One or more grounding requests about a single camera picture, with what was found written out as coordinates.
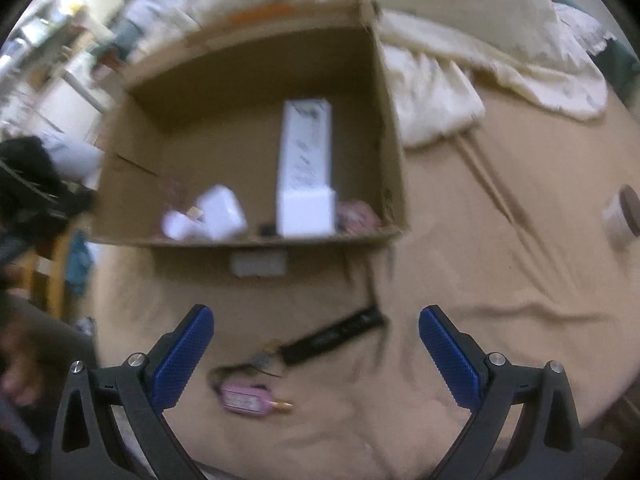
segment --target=screw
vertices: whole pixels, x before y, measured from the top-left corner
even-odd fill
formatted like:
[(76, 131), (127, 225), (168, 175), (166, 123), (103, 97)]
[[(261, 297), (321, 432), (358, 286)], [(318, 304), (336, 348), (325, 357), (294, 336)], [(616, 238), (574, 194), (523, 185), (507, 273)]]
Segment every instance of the screw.
[(489, 354), (489, 361), (496, 366), (503, 366), (507, 362), (507, 358), (502, 354), (498, 354), (498, 352), (494, 352)]
[(549, 363), (549, 368), (551, 368), (556, 374), (561, 374), (562, 372), (564, 372), (562, 363), (559, 363), (558, 361), (551, 361)]
[(145, 355), (144, 354), (133, 354), (132, 356), (129, 357), (129, 359), (127, 359), (127, 363), (129, 364), (129, 366), (140, 366), (143, 362), (145, 362)]
[(71, 365), (71, 373), (79, 374), (82, 370), (84, 370), (84, 363), (82, 361), (76, 361)]

